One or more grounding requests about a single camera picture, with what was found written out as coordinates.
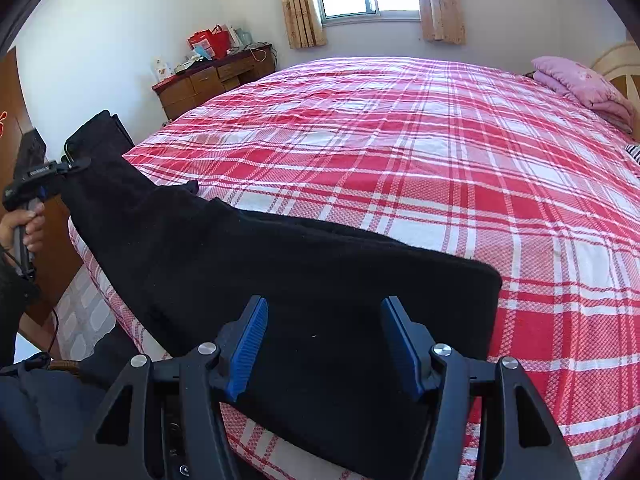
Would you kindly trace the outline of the person's left hand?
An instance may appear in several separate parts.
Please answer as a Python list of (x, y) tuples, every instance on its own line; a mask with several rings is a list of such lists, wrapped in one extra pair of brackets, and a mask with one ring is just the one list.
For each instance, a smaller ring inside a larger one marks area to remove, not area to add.
[(25, 247), (33, 254), (39, 252), (43, 243), (43, 226), (44, 222), (46, 222), (46, 218), (44, 218), (45, 210), (46, 207), (43, 203), (39, 203), (34, 210), (17, 209), (7, 212), (0, 223), (2, 248), (14, 256), (14, 234), (23, 228), (25, 232), (23, 236)]

